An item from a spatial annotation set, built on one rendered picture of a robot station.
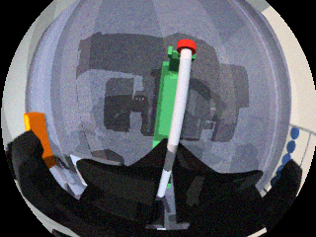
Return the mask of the white pin with red cap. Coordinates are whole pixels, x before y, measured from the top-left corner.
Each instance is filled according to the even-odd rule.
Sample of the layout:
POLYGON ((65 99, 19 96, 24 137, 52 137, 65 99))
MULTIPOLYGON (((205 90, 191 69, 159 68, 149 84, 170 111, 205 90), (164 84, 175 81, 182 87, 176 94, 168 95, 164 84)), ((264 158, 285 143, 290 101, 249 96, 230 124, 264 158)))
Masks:
POLYGON ((181 138, 181 131, 183 119, 186 111, 186 98, 189 92, 189 80, 191 70, 191 55, 197 54, 197 44, 193 40, 181 39, 178 40, 177 52, 181 55, 181 62, 179 62, 179 75, 177 80, 177 95, 175 95, 173 119, 171 119, 169 142, 167 142, 167 153, 165 159, 165 166, 163 166, 163 173, 161 182, 158 187, 158 198, 165 196, 167 183, 173 169, 175 153, 177 153, 179 138, 181 138))

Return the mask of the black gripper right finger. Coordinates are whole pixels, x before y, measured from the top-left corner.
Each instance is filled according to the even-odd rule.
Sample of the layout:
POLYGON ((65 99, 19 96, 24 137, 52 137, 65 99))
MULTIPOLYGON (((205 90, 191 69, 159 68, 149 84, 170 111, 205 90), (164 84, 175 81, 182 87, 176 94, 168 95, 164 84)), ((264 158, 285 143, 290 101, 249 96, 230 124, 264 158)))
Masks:
POLYGON ((260 181, 264 171, 216 173, 179 142, 173 163, 173 186, 177 224, 190 224, 189 218, 214 202, 220 195, 236 193, 260 181))

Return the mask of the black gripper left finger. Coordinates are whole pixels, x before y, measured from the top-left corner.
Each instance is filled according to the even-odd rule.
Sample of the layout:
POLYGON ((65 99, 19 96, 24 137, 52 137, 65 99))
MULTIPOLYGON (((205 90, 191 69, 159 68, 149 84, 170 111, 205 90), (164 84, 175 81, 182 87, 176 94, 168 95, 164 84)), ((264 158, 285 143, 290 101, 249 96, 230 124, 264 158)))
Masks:
POLYGON ((76 169, 87 186, 92 185, 116 197, 141 201, 143 220, 149 222, 165 166, 167 142, 169 139, 163 138, 149 154, 143 155, 130 166, 110 165, 82 158, 76 162, 76 169))

